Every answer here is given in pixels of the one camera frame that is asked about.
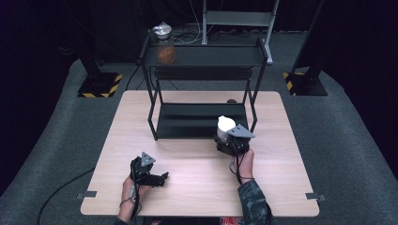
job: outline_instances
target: black metal shelf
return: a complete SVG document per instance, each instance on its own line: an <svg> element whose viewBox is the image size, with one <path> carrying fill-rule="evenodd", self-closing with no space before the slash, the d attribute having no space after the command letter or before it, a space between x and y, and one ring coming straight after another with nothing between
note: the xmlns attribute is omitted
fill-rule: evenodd
<svg viewBox="0 0 398 225"><path fill-rule="evenodd" d="M157 127L158 138L214 138L220 115L248 127L242 104L163 103Z"/></svg>
<svg viewBox="0 0 398 225"><path fill-rule="evenodd" d="M221 115L230 117L253 132L257 117L254 102L267 64L267 53L261 38L253 45L176 45L176 61L171 65L158 62L156 46L146 39L141 51L142 69L151 100L148 123L154 139L158 138L213 138ZM252 94L250 82L253 68L260 67ZM153 68L156 79L152 92L148 68ZM169 103L163 100L160 80L180 81L246 81L243 99L238 103L194 104ZM157 128L152 123L156 100L161 102ZM245 102L249 98L253 123L248 126Z"/></svg>

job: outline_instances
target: cable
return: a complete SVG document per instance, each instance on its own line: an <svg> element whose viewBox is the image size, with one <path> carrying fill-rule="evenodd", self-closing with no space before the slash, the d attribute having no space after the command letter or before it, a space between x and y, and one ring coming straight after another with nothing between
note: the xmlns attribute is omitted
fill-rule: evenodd
<svg viewBox="0 0 398 225"><path fill-rule="evenodd" d="M120 52L119 50L115 49L114 47L112 47L111 45L109 45L107 42L105 42L104 40L102 40L100 37L96 36L91 30L89 30L87 27L85 27L83 24L81 24L78 20L76 20L76 18L73 16L73 13L72 13L71 10L70 10L70 7L69 7L68 2L67 2L66 0L63 0L63 1L64 1L65 5L66 5L66 8L67 8L67 10L68 10L68 13L70 14L70 17L71 17L77 24L79 24L88 34L90 34L91 36L93 36L94 38L96 38L97 40L99 40L100 42L102 42L102 44L104 44L106 47L108 47L110 50L114 51L115 53L118 53L118 54L120 54L121 56L126 57L126 58L128 58L128 59L136 60L136 59L133 59L133 58L129 57L128 55L125 55L124 53Z"/></svg>
<svg viewBox="0 0 398 225"><path fill-rule="evenodd" d="M150 80L150 84L152 85L152 88L155 90L155 85L153 84L153 81L152 81L152 67L149 68L149 80Z"/></svg>
<svg viewBox="0 0 398 225"><path fill-rule="evenodd" d="M223 5L223 0L222 0L222 3L220 4L219 11L222 10L222 5ZM210 26L210 29L208 29L208 31L206 32L207 35L208 35L208 33L210 32L210 30L213 28L213 26L214 26L214 24L212 24L212 25Z"/></svg>
<svg viewBox="0 0 398 225"><path fill-rule="evenodd" d="M140 206L140 208L137 211L137 215L141 212L141 209L143 209L143 206L141 204L138 204L138 206ZM134 220L135 225L137 225L137 217Z"/></svg>
<svg viewBox="0 0 398 225"><path fill-rule="evenodd" d="M236 147L235 147L233 142L230 142L230 144L231 144L231 146L234 149L236 149ZM240 170L239 170L240 164L242 164L243 158L245 157L246 153L242 155L242 158L240 159L240 161L239 161L239 155L237 154L237 151L235 153L236 153L235 157L232 158L230 163L229 163L229 170L231 171L231 173L233 173L237 177L237 181L242 185L241 179L251 179L251 180L253 180L254 178L252 178L252 177L243 177L243 176L240 175ZM237 161L237 170L233 171L232 170L232 166L233 166L235 160Z"/></svg>
<svg viewBox="0 0 398 225"><path fill-rule="evenodd" d="M138 67L134 70L134 72L132 72L131 77L129 78L129 81L127 82L125 91L127 91L127 90L129 89L129 84L130 84L130 82L131 82L131 79L132 79L132 77L134 76L134 74L137 72L137 70L138 70L138 68L139 68L140 66L138 66Z"/></svg>
<svg viewBox="0 0 398 225"><path fill-rule="evenodd" d="M96 167L93 167L93 168L91 168L90 170L88 170L88 171L86 171L86 172L84 172L84 173L82 173L82 174L76 176L75 178L73 178L73 179L69 180L67 183L65 183L63 186L59 187L56 191L54 191L53 194L46 200L46 202L41 206L40 210L38 211L38 219L37 219L37 221L36 221L36 224L37 224L37 225L40 224L40 218L41 218L41 214L43 213L44 208L46 207L46 205L47 205L47 203L50 201L50 199L51 199L56 193L58 193L58 191L60 191L62 188L64 188L64 187L67 186L68 184L72 183L73 181L75 181L75 180L81 178L82 176L84 176L84 175L86 175L86 174L88 174L88 173L90 173L90 172L93 172L94 169L96 169Z"/></svg>
<svg viewBox="0 0 398 225"><path fill-rule="evenodd" d="M200 24L199 24L198 18L196 17L195 10L193 9L192 0L190 0L190 4L191 4L191 9L192 9L192 12L193 12L193 16L195 17L195 20L196 20L196 24L198 25L198 35L196 36L196 38L193 41L190 41L190 42L185 42L182 39L178 38L178 40L181 41L181 43L183 43L183 44L192 44L196 40L201 39L201 37L199 38L199 36L200 36Z"/></svg>
<svg viewBox="0 0 398 225"><path fill-rule="evenodd" d="M251 35L252 35L251 31L248 32L248 35L242 35L240 33L232 33L232 34L230 33L230 34L220 35L220 31L218 31L217 33L215 33L215 35L208 36L207 39L215 41L215 40L218 40L219 38L228 38L228 37L233 37L233 36L239 36L239 37L242 37L242 38L248 38Z"/></svg>
<svg viewBox="0 0 398 225"><path fill-rule="evenodd" d="M136 216L138 215L138 213L141 211L141 209L143 208L143 206L140 204L140 187L137 185L137 180L135 179L135 171L134 169L132 169L132 181L133 181L133 185L134 185L134 189L135 189L135 202L134 202L134 208L132 209L132 214L131 214L131 219L136 218Z"/></svg>
<svg viewBox="0 0 398 225"><path fill-rule="evenodd" d="M183 38L190 38L191 35L193 35L194 37L197 36L197 35L196 35L197 31L191 30L191 29L188 29L188 31L185 31L184 26L182 26L181 28L182 28L182 33L181 33L180 35L175 35L175 36L174 36L174 38L175 38L176 40L182 40Z"/></svg>
<svg viewBox="0 0 398 225"><path fill-rule="evenodd" d="M140 86L141 86L141 84L143 84L144 80L145 80L145 78L143 78L143 80L140 82L140 84L137 86L137 88L135 88L135 90L138 90L138 88L140 88Z"/></svg>
<svg viewBox="0 0 398 225"><path fill-rule="evenodd" d="M179 91L179 89L172 82L170 82L170 80L168 80L168 81L177 91Z"/></svg>

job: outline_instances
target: table bracket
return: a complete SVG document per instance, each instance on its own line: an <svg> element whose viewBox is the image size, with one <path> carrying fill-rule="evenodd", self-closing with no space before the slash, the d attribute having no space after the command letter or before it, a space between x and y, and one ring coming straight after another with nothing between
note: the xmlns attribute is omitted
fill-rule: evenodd
<svg viewBox="0 0 398 225"><path fill-rule="evenodd" d="M87 190L84 193L77 194L76 199L82 200L84 198L95 198L96 196L97 196L97 191Z"/></svg>
<svg viewBox="0 0 398 225"><path fill-rule="evenodd" d="M318 204L328 200L325 195L320 195L318 193L305 193L305 196L307 196L308 200L316 199Z"/></svg>

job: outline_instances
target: human hand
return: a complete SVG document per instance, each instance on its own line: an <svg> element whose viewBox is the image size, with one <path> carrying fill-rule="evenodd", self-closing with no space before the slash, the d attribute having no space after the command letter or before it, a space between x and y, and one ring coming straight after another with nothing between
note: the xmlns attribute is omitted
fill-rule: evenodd
<svg viewBox="0 0 398 225"><path fill-rule="evenodd" d="M130 176L128 176L126 180L123 182L123 190L121 196L122 203L120 205L119 214L117 215L118 218L127 223L129 223L129 221L131 220L132 210L134 209L134 204L135 204L134 200L135 194L133 194L130 201L126 201L130 197L130 191L133 186L134 182L130 179ZM140 195L140 201L144 198L145 194L151 188L152 188L151 186L139 186L138 194Z"/></svg>
<svg viewBox="0 0 398 225"><path fill-rule="evenodd" d="M253 162L254 162L254 151L249 149L247 153L239 156L238 159L234 160L234 168L237 170L237 164L239 165L240 180L242 185L253 179Z"/></svg>

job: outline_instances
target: black cable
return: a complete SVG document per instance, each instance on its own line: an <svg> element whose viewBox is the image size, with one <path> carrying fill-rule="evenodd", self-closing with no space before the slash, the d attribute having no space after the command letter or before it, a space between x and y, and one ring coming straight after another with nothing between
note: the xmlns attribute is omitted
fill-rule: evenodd
<svg viewBox="0 0 398 225"><path fill-rule="evenodd" d="M252 32L249 31L247 33L248 33L247 35L243 35L243 34L241 34L239 32L221 35L220 31L217 31L216 33L213 33L213 34L207 36L207 39L211 40L211 41L216 41L216 40L218 40L220 38L228 38L228 37L234 37L234 36L239 36L239 37L242 37L242 38L249 38L252 35Z"/></svg>
<svg viewBox="0 0 398 225"><path fill-rule="evenodd" d="M176 32L174 32L174 34L173 34L174 40L179 39L179 38L183 38L184 36L186 36L189 33L189 31L185 32L184 26L181 26L181 28L182 28L182 33L180 35L176 35Z"/></svg>
<svg viewBox="0 0 398 225"><path fill-rule="evenodd" d="M81 26L88 34L90 34L91 36L93 36L94 38L96 38L97 40L99 40L100 42L102 42L103 45L105 45L107 48L109 48L110 50L114 51L115 53L118 53L119 55L128 58L128 59L132 59L132 60L136 60L133 59L131 57L129 57L128 55L125 55L124 53L120 52L119 50L115 49L114 47L112 47L111 45L109 45L106 41L102 40L100 37L96 36L90 29L88 29L87 27L85 27L81 22L79 22L78 20L76 20L76 18L74 17L72 11L70 10L69 4L66 0L63 0L64 3L66 4L66 8L68 10L68 13L70 14L70 17L79 25Z"/></svg>
<svg viewBox="0 0 398 225"><path fill-rule="evenodd" d="M188 31L184 31L184 27L182 27L183 29L183 33L181 33L180 35L174 35L174 40L184 40L185 38L192 38L192 36L194 38L197 37L197 31L196 30L191 30L188 29Z"/></svg>
<svg viewBox="0 0 398 225"><path fill-rule="evenodd" d="M141 211L141 208L143 206L141 206L140 210L138 210L138 205L140 204L140 187L137 186L137 180L135 179L135 171L132 170L132 181L133 181L133 185L134 185L134 189L135 189L135 202L134 202L134 208L132 209L132 214L131 214L131 219L135 218L137 216L137 214Z"/></svg>
<svg viewBox="0 0 398 225"><path fill-rule="evenodd" d="M243 176L241 176L240 175L240 170L239 170L239 168L240 168L240 164L242 164L242 161L243 161L243 158L245 157L245 155L246 154L243 154L243 156L242 156L242 158L240 159L240 162L238 161L238 155L236 154L236 159L237 159L237 170L234 172L233 170L232 170L232 165L233 165L233 162L234 161L232 161L232 163L230 164L230 166L229 166L229 171L231 172L231 173L233 173L236 177L237 177L237 181L240 183L240 184L242 184L241 183L241 179L254 179L254 178L252 178L252 177L243 177Z"/></svg>
<svg viewBox="0 0 398 225"><path fill-rule="evenodd" d="M81 178L82 176L84 176L84 175L86 175L86 174L88 174L88 173L90 173L90 172L93 172L94 169L96 169L96 167L93 167L93 168L91 168L90 170L88 170L88 171L86 171L86 172L84 172L84 173L82 173L82 174L76 176L75 178L73 178L73 179L69 180L67 183L65 183L63 186L59 187L56 191L54 191L53 194L52 194L52 195L46 200L46 202L41 206L40 211L38 211L38 219L37 219L37 221L36 221L36 224L37 224L37 225L40 224L40 218L41 218L41 214L43 213L44 208L46 207L46 205L47 205L47 203L50 201L50 199L51 199L56 193L58 193L58 191L60 191L62 188L64 188L64 187L67 186L68 184L72 183L73 181L75 181L75 180Z"/></svg>
<svg viewBox="0 0 398 225"><path fill-rule="evenodd" d="M137 215L141 212L141 209L143 209L143 206L141 204L139 204L138 206L140 206L140 208L137 211ZM135 225L137 225L137 217L134 220Z"/></svg>
<svg viewBox="0 0 398 225"><path fill-rule="evenodd" d="M145 78L143 78L143 80L140 82L140 84L137 86L137 88L135 88L135 90L138 90L138 88L141 86L141 84L143 84Z"/></svg>
<svg viewBox="0 0 398 225"><path fill-rule="evenodd" d="M177 91L179 91L179 89L170 80L168 80L168 81Z"/></svg>
<svg viewBox="0 0 398 225"><path fill-rule="evenodd" d="M149 80L150 80L150 84L152 85L152 88L155 90L155 85L153 84L153 81L152 81L152 67L149 68Z"/></svg>
<svg viewBox="0 0 398 225"><path fill-rule="evenodd" d="M129 78L129 81L127 82L125 91L127 91L127 90L129 89L129 84L130 84L130 82L131 82L131 79L132 79L132 77L134 76L134 74L137 72L137 70L138 70L138 68L139 68L140 66L138 66L138 67L134 70L134 72L132 72L131 77Z"/></svg>

